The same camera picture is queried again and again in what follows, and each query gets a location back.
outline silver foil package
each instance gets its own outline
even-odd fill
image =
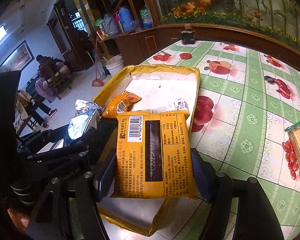
[[[94,102],[77,99],[75,102],[75,117],[68,125],[68,131],[64,137],[63,146],[68,146],[73,140],[80,138],[91,127],[97,128],[105,106],[99,106]]]

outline white bucket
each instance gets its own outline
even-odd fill
[[[124,67],[125,65],[121,55],[114,56],[106,62],[106,68],[109,70],[112,76],[117,74]]]

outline framed painting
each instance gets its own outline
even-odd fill
[[[28,44],[23,41],[0,65],[0,73],[14,70],[22,71],[33,60],[34,57]]]

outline black pants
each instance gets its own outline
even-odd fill
[[[32,103],[29,103],[29,105],[26,107],[27,114],[31,115],[33,119],[39,124],[42,125],[44,120],[43,118],[36,112],[37,108],[40,108],[42,111],[44,111],[46,114],[50,113],[51,108],[47,107],[44,103],[35,102],[34,105]]]

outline wall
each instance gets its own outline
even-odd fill
[[[31,50],[34,60],[22,71],[19,88],[26,86],[30,78],[36,76],[39,63],[35,60],[38,54],[64,60],[55,43],[53,36],[47,25],[39,25],[32,30],[18,35],[18,37],[7,44],[0,46],[0,65],[10,55],[10,53],[24,40],[26,40]]]

